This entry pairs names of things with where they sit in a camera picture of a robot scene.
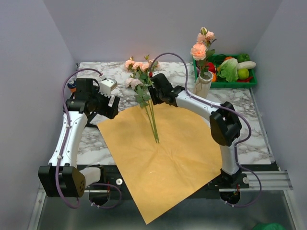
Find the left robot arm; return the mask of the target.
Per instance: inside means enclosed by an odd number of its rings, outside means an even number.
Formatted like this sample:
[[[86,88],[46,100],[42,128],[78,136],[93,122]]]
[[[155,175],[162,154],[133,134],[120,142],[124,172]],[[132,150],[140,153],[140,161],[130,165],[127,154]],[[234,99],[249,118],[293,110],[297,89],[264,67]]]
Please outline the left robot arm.
[[[38,177],[49,197],[82,197],[86,187],[102,189],[106,177],[99,167],[77,168],[77,152],[86,125],[96,114],[113,119],[118,114],[119,97],[110,104],[117,82],[78,78],[76,91],[66,100],[63,124],[55,151],[46,166],[39,167]]]

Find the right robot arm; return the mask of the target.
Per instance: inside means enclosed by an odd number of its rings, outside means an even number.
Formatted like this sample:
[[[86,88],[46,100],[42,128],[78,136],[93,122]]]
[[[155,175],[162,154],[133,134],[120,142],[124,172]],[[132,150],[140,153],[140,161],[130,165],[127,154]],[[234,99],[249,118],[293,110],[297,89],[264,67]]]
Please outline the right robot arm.
[[[221,175],[223,186],[235,187],[241,173],[237,165],[234,141],[240,136],[242,125],[231,103],[210,102],[196,96],[182,86],[173,87],[162,73],[151,77],[149,93],[154,105],[168,104],[187,109],[203,117],[208,123],[213,140],[219,144],[222,156]]]

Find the pink flower bouquet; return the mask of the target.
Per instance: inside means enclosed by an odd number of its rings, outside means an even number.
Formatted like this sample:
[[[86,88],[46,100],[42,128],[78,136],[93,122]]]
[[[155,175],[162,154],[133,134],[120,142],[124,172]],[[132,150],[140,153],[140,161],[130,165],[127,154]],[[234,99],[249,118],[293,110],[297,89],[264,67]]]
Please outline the pink flower bouquet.
[[[153,136],[156,143],[159,143],[159,136],[155,122],[153,102],[149,94],[149,87],[153,84],[151,77],[153,71],[159,69],[158,61],[149,59],[149,55],[144,57],[144,62],[138,62],[131,56],[124,64],[125,69],[130,72],[130,77],[125,80],[125,87],[136,92],[135,98],[140,108],[144,109],[148,117]]]

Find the orange paper flower wrap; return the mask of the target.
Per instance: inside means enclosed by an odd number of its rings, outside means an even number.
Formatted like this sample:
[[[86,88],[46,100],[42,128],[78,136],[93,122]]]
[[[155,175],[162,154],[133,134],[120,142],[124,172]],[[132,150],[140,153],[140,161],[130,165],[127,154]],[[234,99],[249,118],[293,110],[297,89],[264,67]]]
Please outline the orange paper flower wrap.
[[[145,223],[220,174],[220,148],[204,119],[166,104],[154,107],[159,141],[138,106],[98,123],[102,137]]]

